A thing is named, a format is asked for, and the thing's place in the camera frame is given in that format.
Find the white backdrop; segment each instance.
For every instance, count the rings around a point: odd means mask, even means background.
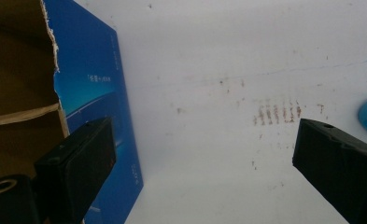
[[[145,179],[127,223],[346,223],[291,157],[300,118],[367,142],[367,0],[78,3],[119,35]]]

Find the cardboard box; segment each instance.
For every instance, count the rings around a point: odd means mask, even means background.
[[[119,160],[85,219],[123,223],[143,182],[116,32],[71,0],[0,3],[0,176],[103,117]]]

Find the dirt stain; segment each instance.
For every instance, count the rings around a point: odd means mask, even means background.
[[[268,124],[273,124],[273,120],[271,119],[271,110],[270,110],[270,106],[269,105],[267,105],[266,107],[265,107],[266,109],[266,113],[267,113],[267,118],[268,118]]]
[[[261,105],[259,108],[259,118],[261,119],[261,125],[265,125],[264,112],[262,112],[263,108],[264,108],[263,105]]]
[[[274,105],[274,117],[276,119],[276,124],[279,124],[278,106],[277,105]]]
[[[323,109],[325,108],[325,105],[317,104],[317,106],[320,106],[320,114],[323,114]]]
[[[290,102],[290,121],[289,123],[294,122],[294,115],[293,115],[293,104]]]
[[[255,118],[253,119],[253,123],[256,126],[257,125],[257,117],[255,116]]]

